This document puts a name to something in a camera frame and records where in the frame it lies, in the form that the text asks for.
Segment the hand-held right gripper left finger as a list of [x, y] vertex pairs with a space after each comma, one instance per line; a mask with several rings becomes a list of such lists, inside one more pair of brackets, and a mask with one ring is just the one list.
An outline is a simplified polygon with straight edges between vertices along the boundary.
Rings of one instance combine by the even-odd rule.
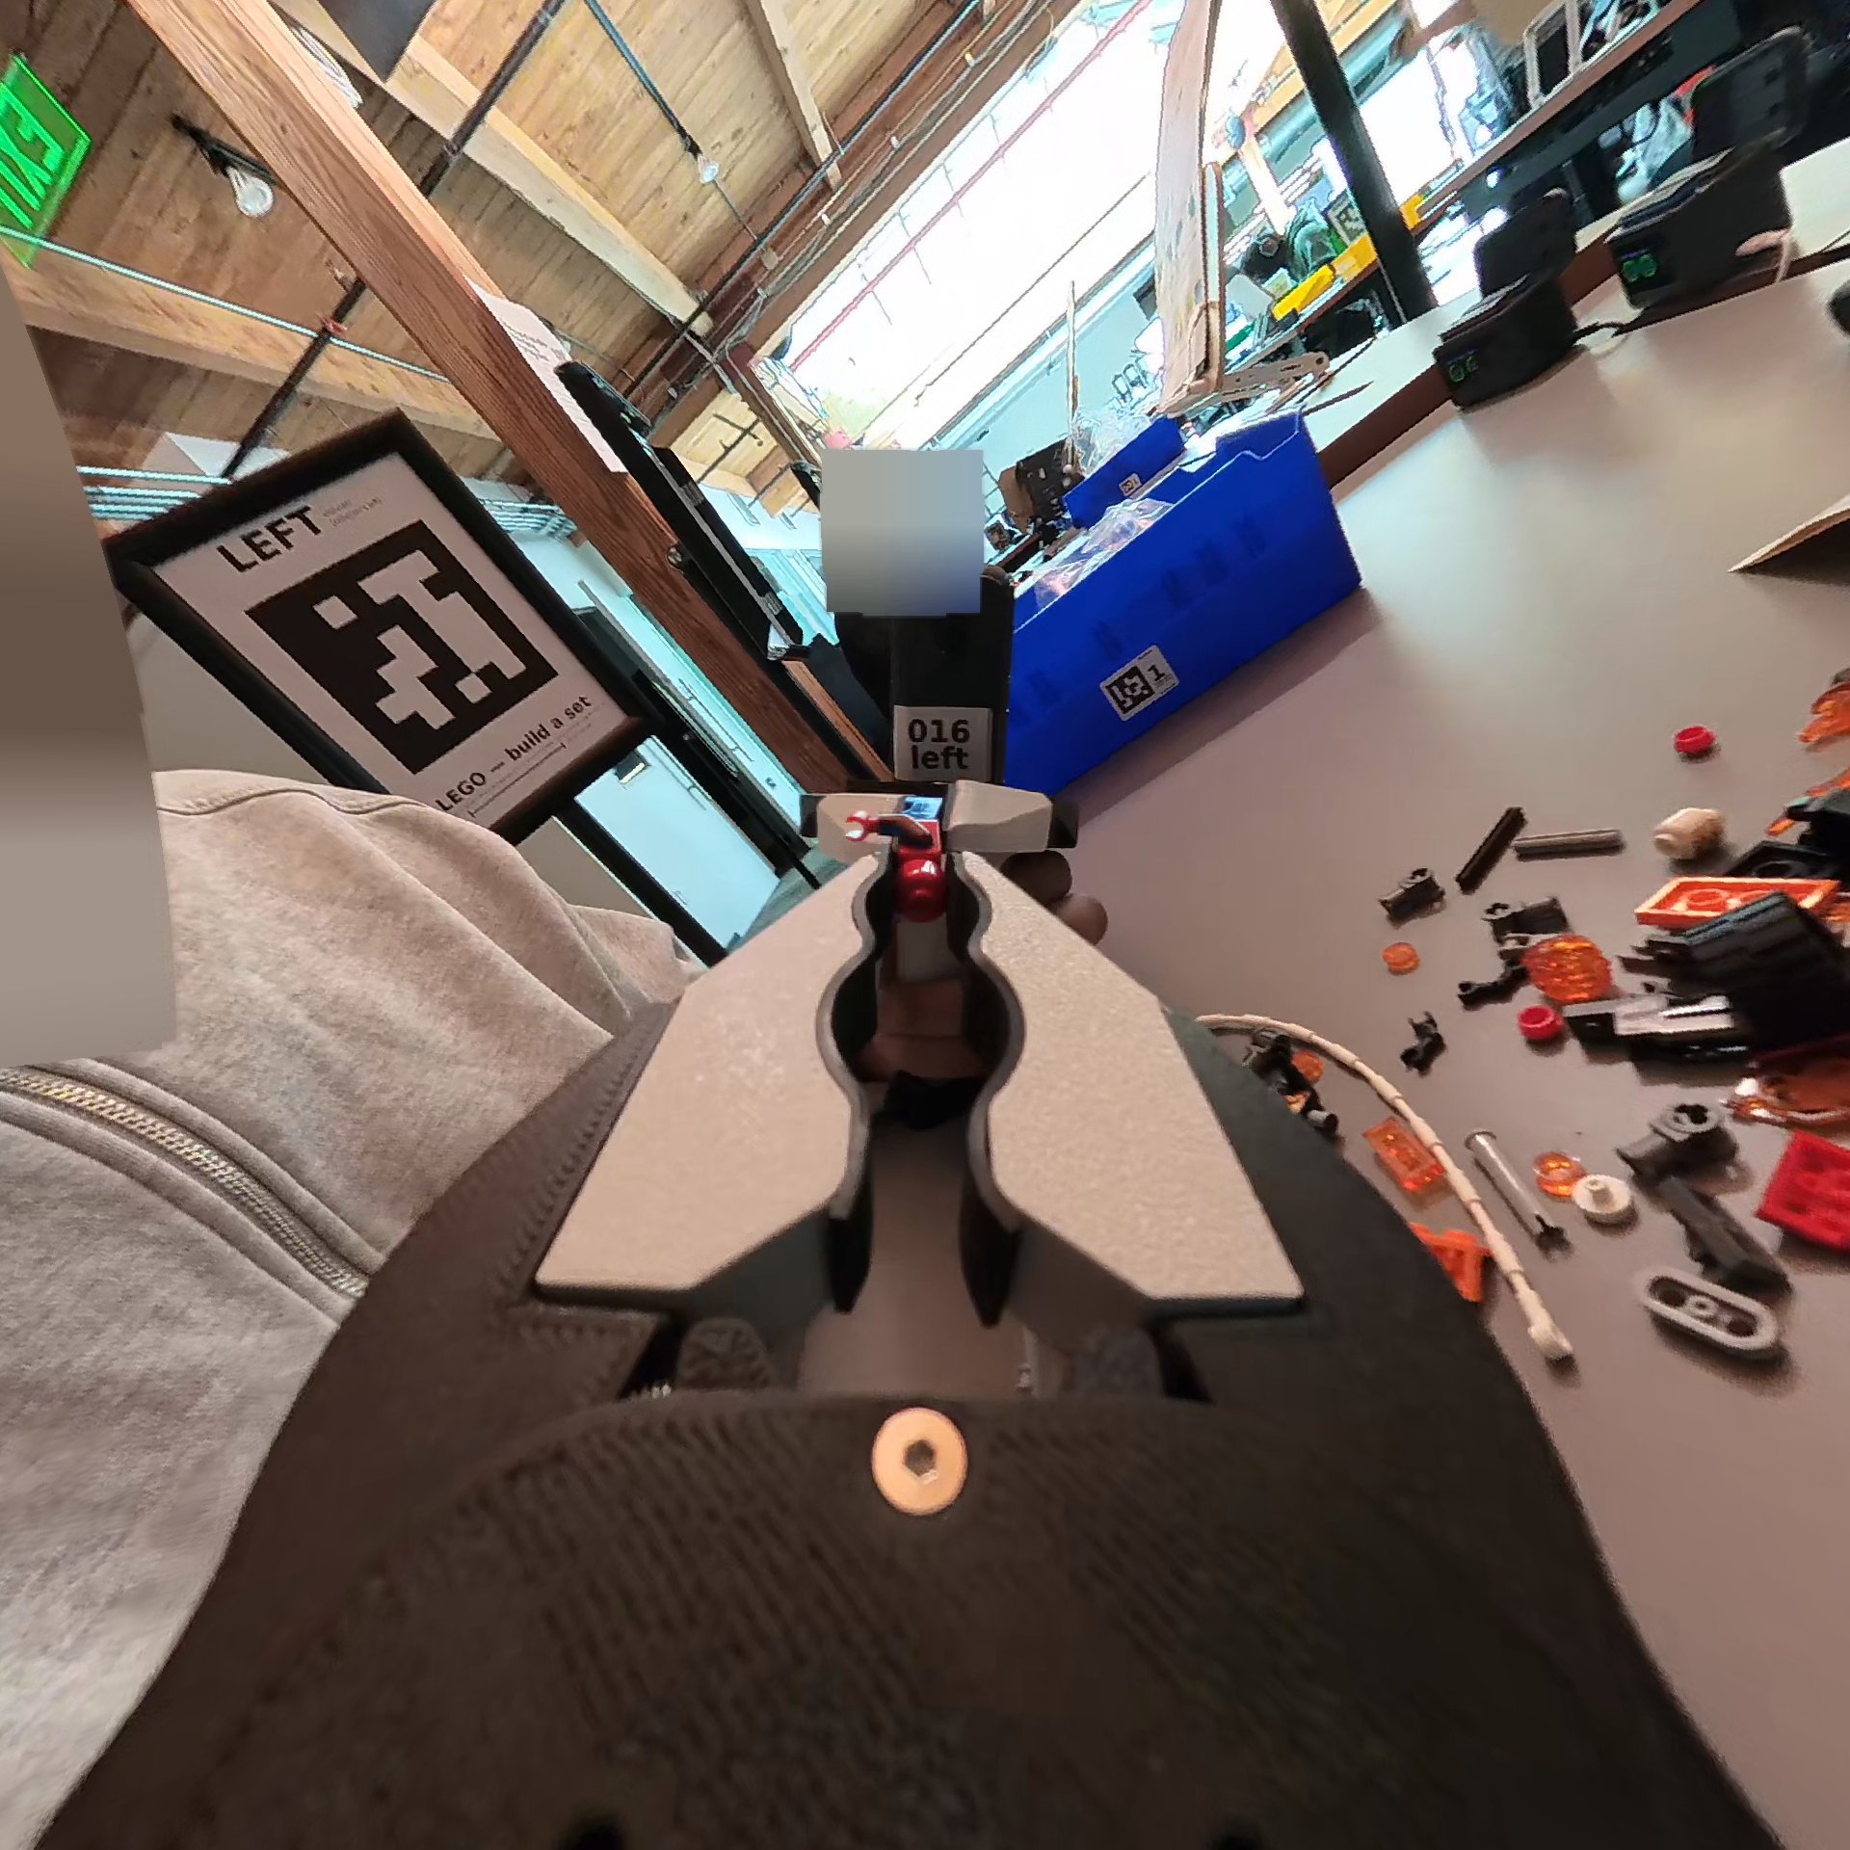
[[870, 1108], [835, 1027], [876, 958], [859, 859], [673, 1009], [540, 1261], [540, 1294], [803, 1330], [870, 1265]]

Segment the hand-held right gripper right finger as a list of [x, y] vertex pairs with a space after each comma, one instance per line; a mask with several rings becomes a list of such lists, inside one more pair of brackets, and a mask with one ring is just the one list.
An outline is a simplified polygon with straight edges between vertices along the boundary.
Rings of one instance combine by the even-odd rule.
[[996, 865], [952, 855], [1002, 1000], [969, 1166], [1031, 1330], [1293, 1310], [1303, 1284], [1167, 1009]]

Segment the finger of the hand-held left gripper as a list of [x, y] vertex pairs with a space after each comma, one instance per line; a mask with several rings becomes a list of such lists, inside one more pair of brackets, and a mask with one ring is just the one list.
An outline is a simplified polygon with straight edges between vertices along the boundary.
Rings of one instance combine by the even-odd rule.
[[1052, 848], [1056, 809], [1041, 793], [958, 779], [947, 785], [940, 806], [945, 851], [975, 851], [988, 859]]
[[822, 872], [890, 870], [940, 855], [940, 797], [900, 787], [803, 797], [802, 833]]

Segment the small blue red lego assembly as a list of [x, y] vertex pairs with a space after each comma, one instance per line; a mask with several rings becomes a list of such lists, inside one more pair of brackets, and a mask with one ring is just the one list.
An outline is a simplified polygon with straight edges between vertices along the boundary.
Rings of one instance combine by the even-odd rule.
[[891, 912], [908, 922], [936, 922], [945, 913], [945, 856], [940, 836], [942, 797], [910, 793], [896, 808], [848, 812], [850, 842], [886, 842], [891, 865]]

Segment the person's left forearm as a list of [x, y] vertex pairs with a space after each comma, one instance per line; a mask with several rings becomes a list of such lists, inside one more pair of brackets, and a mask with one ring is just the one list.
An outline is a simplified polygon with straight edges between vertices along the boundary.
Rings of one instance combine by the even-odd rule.
[[659, 920], [575, 906], [495, 833], [409, 800], [161, 770], [154, 808], [187, 1051], [565, 1069], [699, 974]]

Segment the scattered lego pieces pile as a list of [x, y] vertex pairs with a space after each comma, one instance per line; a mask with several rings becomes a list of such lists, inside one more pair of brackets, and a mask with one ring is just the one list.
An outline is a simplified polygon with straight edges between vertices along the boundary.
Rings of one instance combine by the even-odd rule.
[[1664, 1103], [1615, 1151], [1619, 1173], [1545, 1149], [1521, 1175], [1484, 1129], [1464, 1146], [1542, 1244], [1566, 1237], [1558, 1199], [1595, 1226], [1627, 1225], [1638, 1197], [1660, 1207], [1692, 1264], [1637, 1279], [1650, 1318], [1687, 1342], [1775, 1360], [1783, 1340], [1771, 1299], [1789, 1272], [1697, 1181], [1736, 1163], [1732, 1124], [1781, 1129], [1750, 1214], [1783, 1239], [1846, 1257], [1846, 770], [1793, 800], [1731, 865], [1719, 865], [1724, 836], [1721, 815], [1703, 806], [1655, 823], [1672, 877], [1633, 909], [1640, 937], [1619, 958], [1572, 932], [1557, 895], [1486, 905], [1498, 967], [1463, 980], [1455, 1000], [1476, 1010], [1530, 987], [1517, 1015], [1530, 1045], [1567, 1037], [1637, 1067], [1729, 1069], [1727, 1099]]

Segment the person's left hand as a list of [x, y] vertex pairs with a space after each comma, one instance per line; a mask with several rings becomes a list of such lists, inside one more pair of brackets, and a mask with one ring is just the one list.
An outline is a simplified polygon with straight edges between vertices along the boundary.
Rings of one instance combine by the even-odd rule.
[[[1103, 902], [1072, 889], [1062, 851], [1020, 851], [1002, 861], [1002, 872], [1076, 936], [1103, 937]], [[937, 926], [905, 925], [894, 933], [881, 963], [873, 1031], [851, 1069], [862, 1080], [962, 1080], [988, 1072], [986, 1057], [965, 1034], [965, 967]]]

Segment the clear plastic bag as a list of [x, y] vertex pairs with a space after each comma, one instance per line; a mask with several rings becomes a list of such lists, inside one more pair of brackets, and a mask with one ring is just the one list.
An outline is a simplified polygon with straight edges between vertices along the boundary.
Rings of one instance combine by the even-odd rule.
[[1014, 572], [1017, 591], [1051, 601], [1154, 526], [1196, 486], [1206, 450], [1172, 413], [1101, 425], [1085, 449], [1085, 470], [1062, 493], [1054, 535], [1034, 543]]

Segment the blue plastic bin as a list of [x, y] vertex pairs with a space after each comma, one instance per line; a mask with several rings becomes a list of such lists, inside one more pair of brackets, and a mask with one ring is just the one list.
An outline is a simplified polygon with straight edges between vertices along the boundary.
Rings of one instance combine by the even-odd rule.
[[1054, 794], [1358, 587], [1303, 416], [1221, 433], [1014, 594], [1007, 782]]

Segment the white paper notice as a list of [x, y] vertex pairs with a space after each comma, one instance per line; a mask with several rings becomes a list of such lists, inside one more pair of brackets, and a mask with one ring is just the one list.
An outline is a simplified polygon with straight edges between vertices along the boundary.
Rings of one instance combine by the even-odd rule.
[[626, 476], [626, 461], [610, 447], [606, 436], [594, 430], [585, 410], [565, 387], [561, 367], [572, 362], [565, 341], [535, 310], [480, 285], [476, 285], [476, 294], [500, 322], [528, 370], [540, 379], [545, 394], [561, 408], [561, 413], [585, 437], [600, 465], [616, 476]]

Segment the black framed marker sign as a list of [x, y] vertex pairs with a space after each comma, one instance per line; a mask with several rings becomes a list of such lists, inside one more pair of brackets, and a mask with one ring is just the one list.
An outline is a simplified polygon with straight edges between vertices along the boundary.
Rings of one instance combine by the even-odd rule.
[[528, 840], [557, 823], [699, 958], [802, 868], [794, 785], [685, 664], [561, 589], [391, 413], [104, 543], [128, 602], [317, 775]]

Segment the upright cardboard panel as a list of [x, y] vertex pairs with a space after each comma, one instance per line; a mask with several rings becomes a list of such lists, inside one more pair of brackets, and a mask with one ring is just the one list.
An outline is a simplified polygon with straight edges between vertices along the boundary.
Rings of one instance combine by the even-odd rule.
[[1154, 154], [1152, 280], [1163, 334], [1155, 413], [1183, 416], [1224, 379], [1218, 173], [1205, 156], [1219, 2], [1185, 2], [1163, 65]]

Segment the grey zip hoodie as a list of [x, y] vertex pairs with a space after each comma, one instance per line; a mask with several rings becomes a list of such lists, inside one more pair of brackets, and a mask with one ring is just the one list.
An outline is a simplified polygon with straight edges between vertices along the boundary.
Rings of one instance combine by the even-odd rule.
[[150, 1053], [4, 1069], [4, 1845], [32, 1845], [172, 1652], [383, 1260], [608, 1043], [409, 1072], [175, 1037], [179, 1013]]

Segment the black charger box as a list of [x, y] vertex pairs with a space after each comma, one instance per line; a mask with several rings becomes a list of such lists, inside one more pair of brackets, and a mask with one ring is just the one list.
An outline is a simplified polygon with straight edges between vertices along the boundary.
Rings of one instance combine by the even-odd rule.
[[1566, 188], [1549, 188], [1521, 203], [1473, 248], [1479, 294], [1530, 281], [1555, 281], [1576, 252], [1574, 203]]
[[1557, 274], [1530, 274], [1489, 292], [1453, 322], [1432, 351], [1457, 410], [1479, 408], [1536, 380], [1582, 337]]
[[1630, 203], [1606, 246], [1630, 307], [1653, 310], [1714, 290], [1743, 243], [1779, 241], [1791, 224], [1779, 144], [1767, 137], [1705, 156]]

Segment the black steel pillar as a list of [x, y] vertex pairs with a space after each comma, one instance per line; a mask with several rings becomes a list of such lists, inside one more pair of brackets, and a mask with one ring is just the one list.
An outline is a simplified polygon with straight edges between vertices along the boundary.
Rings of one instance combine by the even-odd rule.
[[1409, 322], [1434, 310], [1437, 303], [1417, 243], [1361, 118], [1349, 76], [1318, 7], [1270, 2], [1270, 9], [1372, 238], [1373, 259], [1391, 294], [1395, 318]]

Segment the flat cardboard sheet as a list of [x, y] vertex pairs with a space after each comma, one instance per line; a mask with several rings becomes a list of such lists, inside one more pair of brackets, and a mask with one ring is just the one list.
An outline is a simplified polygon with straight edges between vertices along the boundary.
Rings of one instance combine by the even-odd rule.
[[1732, 572], [1768, 569], [1791, 565], [1793, 559], [1822, 541], [1844, 541], [1848, 533], [1848, 493], [1807, 519], [1795, 523], [1778, 539], [1757, 546], [1752, 553], [1729, 565]]

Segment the black office chair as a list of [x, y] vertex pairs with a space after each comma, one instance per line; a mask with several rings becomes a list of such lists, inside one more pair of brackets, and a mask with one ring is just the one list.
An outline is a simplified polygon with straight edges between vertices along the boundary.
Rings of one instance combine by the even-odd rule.
[[1801, 28], [1781, 28], [1711, 68], [1692, 95], [1693, 163], [1793, 140], [1809, 107], [1809, 50]]

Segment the green exit sign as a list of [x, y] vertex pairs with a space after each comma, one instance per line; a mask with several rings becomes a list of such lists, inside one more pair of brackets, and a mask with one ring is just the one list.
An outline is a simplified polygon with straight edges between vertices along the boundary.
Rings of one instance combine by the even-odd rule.
[[1, 246], [30, 269], [86, 163], [91, 137], [12, 52], [1, 74]]

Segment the wooden support post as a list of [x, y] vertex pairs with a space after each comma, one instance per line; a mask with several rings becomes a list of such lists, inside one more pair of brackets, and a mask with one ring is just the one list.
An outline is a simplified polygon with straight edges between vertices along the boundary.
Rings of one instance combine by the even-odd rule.
[[497, 318], [490, 274], [278, 13], [249, 2], [132, 11], [803, 790], [870, 787], [888, 766], [860, 730], [806, 663], [767, 657], [695, 594], [672, 564], [670, 526], [632, 476], [604, 465]]

